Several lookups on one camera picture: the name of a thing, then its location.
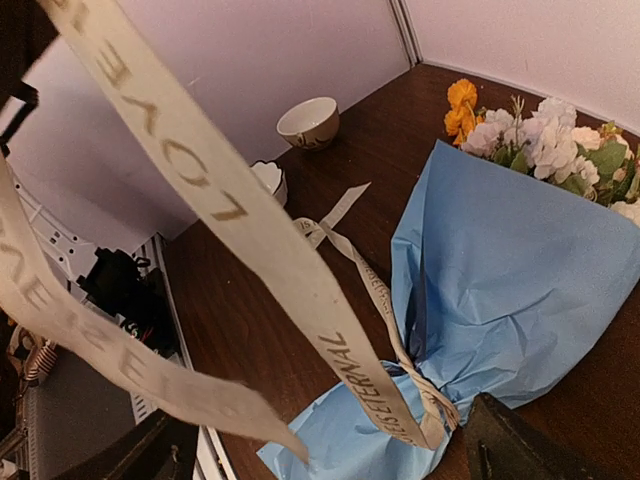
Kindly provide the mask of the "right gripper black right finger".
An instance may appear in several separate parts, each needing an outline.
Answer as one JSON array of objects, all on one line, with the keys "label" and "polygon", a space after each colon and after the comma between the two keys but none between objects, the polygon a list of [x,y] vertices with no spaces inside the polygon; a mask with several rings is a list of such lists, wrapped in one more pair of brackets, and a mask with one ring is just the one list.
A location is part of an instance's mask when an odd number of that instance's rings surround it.
[{"label": "right gripper black right finger", "polygon": [[463,428],[473,479],[617,479],[553,442],[489,393],[475,396]]}]

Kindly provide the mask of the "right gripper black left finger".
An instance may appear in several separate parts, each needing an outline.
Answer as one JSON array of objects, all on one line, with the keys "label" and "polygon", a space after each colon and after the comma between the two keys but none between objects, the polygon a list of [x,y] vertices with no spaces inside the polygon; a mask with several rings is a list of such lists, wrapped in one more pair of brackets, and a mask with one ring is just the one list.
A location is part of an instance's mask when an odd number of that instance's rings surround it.
[{"label": "right gripper black left finger", "polygon": [[198,432],[196,425],[154,412],[108,448],[54,479],[191,479]]}]

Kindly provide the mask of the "blue wrapping paper sheet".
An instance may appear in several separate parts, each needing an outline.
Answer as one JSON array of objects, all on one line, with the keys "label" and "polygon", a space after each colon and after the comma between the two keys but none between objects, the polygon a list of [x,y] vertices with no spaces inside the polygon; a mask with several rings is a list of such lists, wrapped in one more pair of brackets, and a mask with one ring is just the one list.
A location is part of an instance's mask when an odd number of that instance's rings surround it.
[{"label": "blue wrapping paper sheet", "polygon": [[593,348],[639,279],[639,229],[573,193],[432,150],[391,240],[403,347],[467,418],[548,393]]}]

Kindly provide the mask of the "cream ribbon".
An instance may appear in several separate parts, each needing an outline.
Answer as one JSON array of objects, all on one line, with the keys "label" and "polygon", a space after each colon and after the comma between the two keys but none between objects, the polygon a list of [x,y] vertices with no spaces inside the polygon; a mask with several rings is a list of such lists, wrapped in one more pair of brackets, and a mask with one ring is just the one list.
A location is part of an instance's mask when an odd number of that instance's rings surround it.
[{"label": "cream ribbon", "polygon": [[[44,1],[41,9],[208,228],[251,269],[383,432],[434,450],[458,413],[429,382],[409,411],[335,276],[242,156],[162,64],[114,1]],[[119,387],[195,425],[306,446],[247,387],[182,369],[74,299],[53,276],[10,173],[1,174],[1,305],[30,331],[83,358]]]}]

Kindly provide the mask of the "blue fake flower stems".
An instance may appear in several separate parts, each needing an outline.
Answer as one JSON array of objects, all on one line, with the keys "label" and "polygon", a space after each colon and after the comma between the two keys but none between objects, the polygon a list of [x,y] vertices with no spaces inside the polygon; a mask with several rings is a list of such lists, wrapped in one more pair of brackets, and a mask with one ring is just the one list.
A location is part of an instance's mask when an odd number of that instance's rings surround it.
[{"label": "blue fake flower stems", "polygon": [[546,98],[528,118],[523,116],[524,99],[511,101],[509,111],[485,110],[474,121],[464,120],[454,144],[470,155],[594,201],[600,174],[588,155],[602,146],[600,133],[578,127],[577,111],[565,101]]}]

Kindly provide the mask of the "orange fake flower stem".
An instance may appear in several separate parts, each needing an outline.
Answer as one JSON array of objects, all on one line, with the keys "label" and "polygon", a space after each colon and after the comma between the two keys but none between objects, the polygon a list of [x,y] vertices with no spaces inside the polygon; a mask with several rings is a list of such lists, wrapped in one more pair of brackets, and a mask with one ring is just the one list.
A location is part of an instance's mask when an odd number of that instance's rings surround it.
[{"label": "orange fake flower stem", "polygon": [[444,116],[446,133],[455,146],[461,146],[476,127],[485,121],[483,110],[477,110],[477,87],[462,78],[451,84],[447,90],[449,111]]}]

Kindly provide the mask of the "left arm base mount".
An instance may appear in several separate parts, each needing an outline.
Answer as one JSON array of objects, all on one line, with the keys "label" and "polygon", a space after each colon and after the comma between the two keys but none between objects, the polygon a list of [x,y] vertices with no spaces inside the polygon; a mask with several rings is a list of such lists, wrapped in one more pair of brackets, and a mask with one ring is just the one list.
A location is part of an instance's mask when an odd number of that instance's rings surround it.
[{"label": "left arm base mount", "polygon": [[95,250],[95,256],[97,261],[90,272],[78,278],[79,287],[91,303],[116,317],[122,330],[157,353],[144,340],[161,333],[161,298],[143,282],[132,256],[101,247]]}]

